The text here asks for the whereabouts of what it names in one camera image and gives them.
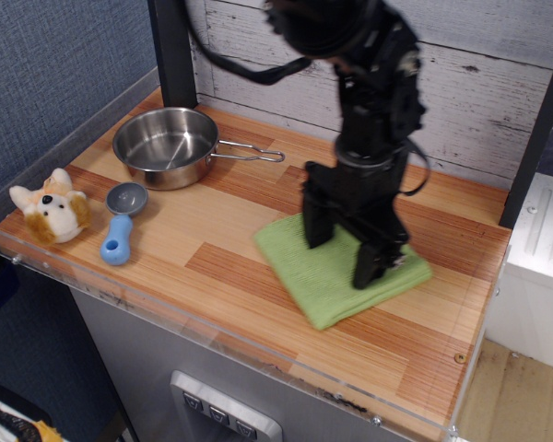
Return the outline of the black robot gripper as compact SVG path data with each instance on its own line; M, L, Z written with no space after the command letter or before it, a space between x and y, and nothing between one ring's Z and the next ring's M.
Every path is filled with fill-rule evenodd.
M354 167L339 161L330 168L305 164L303 226L310 249L329 241L335 225L359 241L353 286L366 288L386 269L404 259L409 235L394 211L406 168L406 155L396 154L381 164Z

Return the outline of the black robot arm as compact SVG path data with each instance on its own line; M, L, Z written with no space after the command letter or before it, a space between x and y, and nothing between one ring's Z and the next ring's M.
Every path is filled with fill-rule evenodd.
M404 259L409 235L394 211L409 136L425 111L418 97L418 38L384 1L270 1L275 32L338 78L342 127L334 167L309 161L303 187L306 241L316 248L336 225L360 243L353 285L367 287Z

